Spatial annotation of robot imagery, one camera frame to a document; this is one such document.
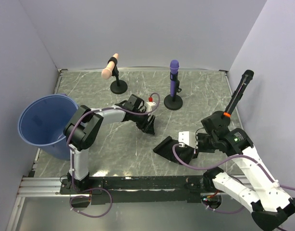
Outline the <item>black trash bag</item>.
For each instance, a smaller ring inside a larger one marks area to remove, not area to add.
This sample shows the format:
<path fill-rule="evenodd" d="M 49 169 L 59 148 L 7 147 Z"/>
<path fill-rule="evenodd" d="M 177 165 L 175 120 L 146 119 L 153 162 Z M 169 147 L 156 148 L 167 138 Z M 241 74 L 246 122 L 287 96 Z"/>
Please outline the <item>black trash bag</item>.
<path fill-rule="evenodd" d="M 175 144 L 179 144 L 178 140 L 174 140 L 171 136 L 168 136 L 153 149 L 153 152 L 171 162 L 181 164 L 173 154 L 172 148 Z M 177 146 L 175 148 L 175 152 L 177 156 L 186 164 L 189 164 L 193 159 L 198 157 L 196 150 L 188 146 Z"/>

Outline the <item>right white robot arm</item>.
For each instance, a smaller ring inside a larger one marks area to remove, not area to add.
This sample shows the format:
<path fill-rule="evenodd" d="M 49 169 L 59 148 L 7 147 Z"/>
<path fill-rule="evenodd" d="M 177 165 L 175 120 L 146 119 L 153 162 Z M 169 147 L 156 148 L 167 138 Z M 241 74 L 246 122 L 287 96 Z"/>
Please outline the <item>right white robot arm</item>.
<path fill-rule="evenodd" d="M 204 188 L 227 193 L 242 204 L 255 223 L 264 231 L 272 231 L 295 213 L 291 197 L 268 171 L 252 140 L 240 128 L 229 130 L 230 114 L 216 111 L 201 121 L 205 133 L 196 135 L 198 150 L 225 153 L 243 172 L 251 188 L 237 182 L 219 166 L 209 167 L 203 180 Z"/>

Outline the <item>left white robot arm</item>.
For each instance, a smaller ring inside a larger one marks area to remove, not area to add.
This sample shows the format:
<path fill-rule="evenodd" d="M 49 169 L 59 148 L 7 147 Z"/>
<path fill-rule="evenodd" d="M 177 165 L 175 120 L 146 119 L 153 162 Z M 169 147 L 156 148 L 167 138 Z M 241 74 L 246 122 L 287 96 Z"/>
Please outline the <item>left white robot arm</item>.
<path fill-rule="evenodd" d="M 159 104 L 160 95 L 154 92 L 148 101 L 132 94 L 128 100 L 106 108 L 79 106 L 63 131 L 70 149 L 67 178 L 72 189 L 84 193 L 89 188 L 88 151 L 103 125 L 132 121 L 143 133 L 154 135 L 155 116 L 152 113 Z"/>

